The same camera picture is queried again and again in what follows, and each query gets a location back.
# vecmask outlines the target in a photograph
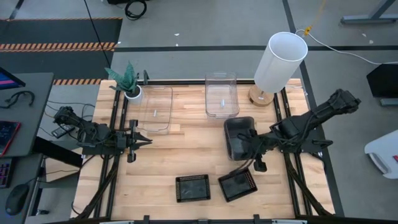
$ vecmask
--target yellow cable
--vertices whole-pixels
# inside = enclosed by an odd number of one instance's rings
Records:
[[[321,7],[319,7],[318,13],[316,18],[314,19],[314,21],[312,22],[312,25],[310,25],[309,27],[305,28],[304,30],[304,36],[307,36],[310,31],[312,30],[312,27],[315,26],[315,24],[319,21],[320,16],[322,15],[323,12],[323,8],[325,7],[326,4],[326,0],[322,1]]]
[[[46,115],[46,116],[48,116],[48,117],[50,117],[50,118],[54,118],[53,116],[47,114],[47,113],[45,112],[45,109],[44,109],[44,115]]]

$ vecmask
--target computer mouse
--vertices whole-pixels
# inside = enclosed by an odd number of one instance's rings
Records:
[[[29,186],[27,184],[15,186],[7,198],[6,213],[8,215],[17,215],[19,212],[21,212],[28,193]]]

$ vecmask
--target red device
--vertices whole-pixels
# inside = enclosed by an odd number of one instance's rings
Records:
[[[0,157],[6,153],[20,126],[20,122],[0,121]]]

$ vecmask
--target white lamp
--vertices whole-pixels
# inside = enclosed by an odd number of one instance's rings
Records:
[[[267,106],[307,56],[308,47],[305,41],[290,32],[274,34],[262,55],[260,64],[254,74],[255,85],[249,91],[249,98],[256,106]]]

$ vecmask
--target green leaves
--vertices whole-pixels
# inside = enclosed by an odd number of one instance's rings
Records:
[[[110,86],[110,88],[114,90],[122,90],[128,93],[133,93],[136,90],[139,74],[135,75],[134,68],[132,67],[130,61],[127,65],[126,71],[124,72],[124,76],[118,74],[110,68],[105,68],[105,70],[109,76],[112,77],[116,83],[118,83],[117,87]]]

